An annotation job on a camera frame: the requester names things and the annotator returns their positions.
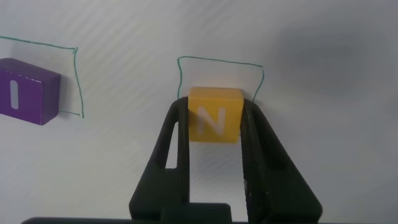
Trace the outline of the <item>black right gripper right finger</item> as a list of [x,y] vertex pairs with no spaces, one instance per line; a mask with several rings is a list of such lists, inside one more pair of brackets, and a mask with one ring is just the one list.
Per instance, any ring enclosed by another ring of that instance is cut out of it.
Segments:
[[317,223],[320,201],[250,100],[244,100],[240,135],[248,222]]

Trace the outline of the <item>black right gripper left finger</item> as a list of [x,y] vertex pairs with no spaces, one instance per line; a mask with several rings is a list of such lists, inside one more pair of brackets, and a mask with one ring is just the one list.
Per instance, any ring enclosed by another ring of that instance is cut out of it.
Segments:
[[[178,125],[177,166],[166,168],[175,125]],[[226,203],[190,202],[188,98],[172,103],[151,157],[129,202],[134,221],[231,222]]]

